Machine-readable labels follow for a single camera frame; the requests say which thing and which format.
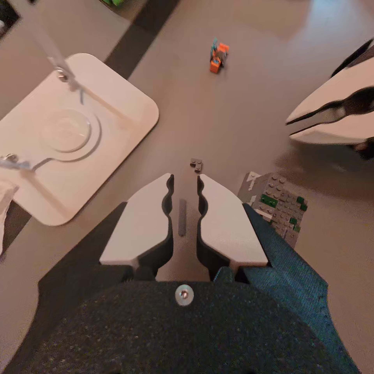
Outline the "grey desk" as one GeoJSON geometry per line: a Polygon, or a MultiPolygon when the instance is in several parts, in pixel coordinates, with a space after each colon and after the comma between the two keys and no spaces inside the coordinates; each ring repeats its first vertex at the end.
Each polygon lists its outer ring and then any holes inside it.
{"type": "Polygon", "coordinates": [[[161,281],[207,281],[196,256],[197,175],[236,194],[245,174],[277,171],[308,200],[296,251],[328,282],[336,329],[362,373],[373,373],[373,162],[346,147],[292,143],[285,120],[373,35],[371,1],[180,1],[129,81],[158,105],[156,127],[71,222],[31,218],[1,262],[1,371],[35,315],[39,281],[119,203],[175,176],[174,254],[161,281]],[[230,47],[210,72],[214,38],[230,47]],[[179,200],[187,231],[178,235],[179,200]]]}

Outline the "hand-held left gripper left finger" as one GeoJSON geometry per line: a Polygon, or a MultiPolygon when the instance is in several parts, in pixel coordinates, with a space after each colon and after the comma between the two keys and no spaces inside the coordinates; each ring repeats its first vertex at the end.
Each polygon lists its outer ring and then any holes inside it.
{"type": "Polygon", "coordinates": [[[155,280],[173,256],[170,213],[174,175],[165,173],[138,190],[126,203],[100,256],[105,266],[128,266],[138,280],[155,280]]]}

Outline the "white paper bag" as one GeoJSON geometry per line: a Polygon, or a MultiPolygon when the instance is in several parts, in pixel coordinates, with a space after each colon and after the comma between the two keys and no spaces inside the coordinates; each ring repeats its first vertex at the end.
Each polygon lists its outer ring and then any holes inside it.
{"type": "Polygon", "coordinates": [[[18,190],[18,186],[13,183],[0,180],[0,255],[3,253],[3,238],[5,219],[11,201],[18,190]]]}

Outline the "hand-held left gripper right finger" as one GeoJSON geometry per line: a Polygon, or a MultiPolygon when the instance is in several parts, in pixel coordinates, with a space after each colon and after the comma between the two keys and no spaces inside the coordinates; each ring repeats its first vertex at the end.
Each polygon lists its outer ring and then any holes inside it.
{"type": "Polygon", "coordinates": [[[234,276],[243,268],[269,265],[241,200],[209,176],[198,176],[197,258],[213,280],[222,267],[234,276]]]}

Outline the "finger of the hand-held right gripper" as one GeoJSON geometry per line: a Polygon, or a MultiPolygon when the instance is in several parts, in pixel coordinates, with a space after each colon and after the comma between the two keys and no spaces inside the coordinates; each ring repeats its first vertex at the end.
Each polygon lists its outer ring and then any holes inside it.
{"type": "Polygon", "coordinates": [[[343,116],[342,110],[325,110],[289,124],[289,137],[318,145],[356,145],[374,136],[374,112],[343,116]]]}
{"type": "Polygon", "coordinates": [[[286,123],[297,122],[302,116],[312,114],[326,104],[346,99],[355,92],[373,85],[374,58],[360,60],[359,63],[342,69],[307,96],[288,116],[286,123]]]}

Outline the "white book stand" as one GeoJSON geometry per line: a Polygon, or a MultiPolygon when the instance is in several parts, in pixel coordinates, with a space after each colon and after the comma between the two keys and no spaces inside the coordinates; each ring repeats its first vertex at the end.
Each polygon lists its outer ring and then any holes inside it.
{"type": "Polygon", "coordinates": [[[157,104],[91,54],[65,60],[41,25],[25,21],[56,72],[1,120],[1,180],[40,223],[70,221],[159,119],[157,104]]]}

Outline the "tall grey pillar brick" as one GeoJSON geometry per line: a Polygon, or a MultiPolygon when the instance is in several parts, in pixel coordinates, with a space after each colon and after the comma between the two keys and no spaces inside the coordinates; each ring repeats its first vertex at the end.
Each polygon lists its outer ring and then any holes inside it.
{"type": "Polygon", "coordinates": [[[179,200],[178,215],[178,235],[184,237],[187,231],[187,201],[183,198],[179,200]]]}

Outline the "small toy minifigure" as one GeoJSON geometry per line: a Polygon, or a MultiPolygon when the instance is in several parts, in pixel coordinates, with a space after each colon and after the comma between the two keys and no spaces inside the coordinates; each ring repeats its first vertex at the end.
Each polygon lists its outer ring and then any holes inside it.
{"type": "Polygon", "coordinates": [[[225,67],[226,59],[230,47],[223,43],[218,43],[218,39],[214,38],[210,51],[210,72],[218,74],[225,67]]]}

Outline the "grey brick tower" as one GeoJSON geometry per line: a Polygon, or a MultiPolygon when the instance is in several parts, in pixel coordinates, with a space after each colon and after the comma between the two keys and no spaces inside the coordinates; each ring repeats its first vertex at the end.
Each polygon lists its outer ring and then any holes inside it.
{"type": "Polygon", "coordinates": [[[259,175],[253,171],[246,173],[237,193],[242,203],[249,205],[265,221],[289,225],[291,216],[287,209],[282,211],[282,193],[285,180],[276,173],[259,175]]]}

